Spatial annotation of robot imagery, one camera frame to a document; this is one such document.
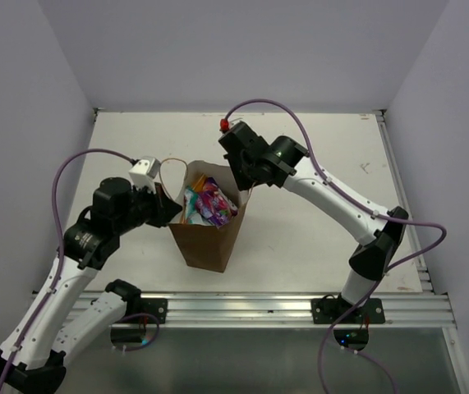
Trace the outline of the teal candy bag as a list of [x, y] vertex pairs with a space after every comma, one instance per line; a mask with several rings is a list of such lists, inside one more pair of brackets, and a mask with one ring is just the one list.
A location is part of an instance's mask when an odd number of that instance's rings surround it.
[[202, 217], [199, 209], [196, 207], [196, 202], [199, 195], [191, 188], [187, 187], [184, 191], [185, 212], [183, 214], [183, 223], [189, 225], [205, 225], [205, 220]]

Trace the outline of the orange Kettle chips bag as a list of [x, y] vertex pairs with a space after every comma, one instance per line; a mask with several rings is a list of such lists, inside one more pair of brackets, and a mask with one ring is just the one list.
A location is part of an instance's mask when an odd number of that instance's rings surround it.
[[201, 192], [206, 184], [208, 177], [205, 174], [201, 174], [192, 184], [191, 188], [194, 192], [199, 193]]

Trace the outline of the purple Fox's candy bag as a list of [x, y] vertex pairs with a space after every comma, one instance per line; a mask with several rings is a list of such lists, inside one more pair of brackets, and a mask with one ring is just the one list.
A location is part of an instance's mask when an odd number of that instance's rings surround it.
[[204, 219], [216, 227], [228, 224], [237, 216], [237, 206], [221, 191], [213, 177], [207, 177], [198, 192], [196, 207]]

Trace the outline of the brown paper bag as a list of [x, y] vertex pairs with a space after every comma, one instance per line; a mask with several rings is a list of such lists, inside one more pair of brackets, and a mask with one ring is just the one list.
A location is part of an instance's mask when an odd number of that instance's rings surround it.
[[[185, 168], [182, 187], [175, 198], [175, 201], [182, 206], [182, 212], [168, 224], [168, 227], [187, 266], [222, 273], [228, 265], [237, 241], [250, 193], [237, 189], [228, 166], [195, 160], [185, 163]], [[221, 191], [237, 206], [237, 216], [222, 227], [216, 227], [206, 219], [204, 226], [183, 223], [185, 188], [191, 187], [201, 174], [213, 177]]]

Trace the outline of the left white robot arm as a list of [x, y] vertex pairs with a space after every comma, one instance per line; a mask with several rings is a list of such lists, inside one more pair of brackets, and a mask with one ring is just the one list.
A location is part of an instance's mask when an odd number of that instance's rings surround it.
[[92, 203], [62, 237], [52, 269], [24, 318], [0, 345], [0, 384], [21, 393], [54, 393], [67, 365], [112, 323], [158, 318], [142, 309], [141, 291], [116, 279], [74, 321], [68, 314], [120, 247], [121, 237], [143, 225], [166, 227], [182, 211], [160, 183], [139, 188], [106, 178]]

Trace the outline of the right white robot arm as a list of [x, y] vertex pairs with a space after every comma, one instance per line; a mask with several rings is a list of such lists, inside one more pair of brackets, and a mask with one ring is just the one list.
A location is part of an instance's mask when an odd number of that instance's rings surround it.
[[408, 219], [407, 211], [372, 203], [324, 169], [317, 170], [307, 148], [287, 136], [269, 144], [243, 121], [222, 120], [220, 131], [218, 142], [239, 190], [260, 185], [283, 188], [328, 214], [358, 243], [337, 303], [341, 319], [357, 321], [366, 313], [363, 297], [382, 279], [402, 243], [405, 225], [392, 220]]

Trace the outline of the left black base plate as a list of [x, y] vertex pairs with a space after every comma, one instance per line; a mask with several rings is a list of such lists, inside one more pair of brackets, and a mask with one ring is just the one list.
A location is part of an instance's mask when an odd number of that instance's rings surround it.
[[154, 316], [160, 324], [165, 324], [168, 314], [168, 300], [166, 298], [142, 298], [138, 312], [146, 314], [146, 316], [140, 318], [144, 325], [154, 322], [151, 316]]

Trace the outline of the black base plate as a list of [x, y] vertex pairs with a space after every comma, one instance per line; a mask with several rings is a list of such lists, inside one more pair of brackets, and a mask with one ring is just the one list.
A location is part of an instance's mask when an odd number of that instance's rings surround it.
[[[310, 301], [311, 314], [314, 324], [332, 324], [352, 305], [341, 296], [325, 295]], [[342, 320], [342, 324], [383, 324], [386, 323], [384, 307], [381, 299], [369, 298], [362, 306], [354, 309]]]
[[146, 314], [146, 316], [140, 318], [144, 325], [154, 322], [151, 316], [154, 316], [160, 324], [165, 324], [168, 314], [168, 300], [166, 298], [142, 298], [138, 312]]

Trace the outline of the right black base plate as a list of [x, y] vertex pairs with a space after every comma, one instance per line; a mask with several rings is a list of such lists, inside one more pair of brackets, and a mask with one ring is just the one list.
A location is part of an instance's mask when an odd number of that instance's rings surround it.
[[[325, 295], [310, 301], [311, 314], [314, 324], [332, 324], [352, 305], [341, 296]], [[369, 298], [362, 306], [354, 309], [342, 320], [342, 324], [383, 324], [386, 323], [384, 307], [381, 299]]]

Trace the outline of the aluminium mounting rail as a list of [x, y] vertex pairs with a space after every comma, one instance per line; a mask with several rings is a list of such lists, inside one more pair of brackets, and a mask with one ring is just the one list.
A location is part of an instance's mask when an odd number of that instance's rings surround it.
[[[310, 301], [323, 293], [145, 292], [142, 298], [166, 298], [166, 328], [327, 328], [314, 324]], [[454, 328], [446, 295], [375, 294], [386, 323], [342, 324], [338, 328]]]

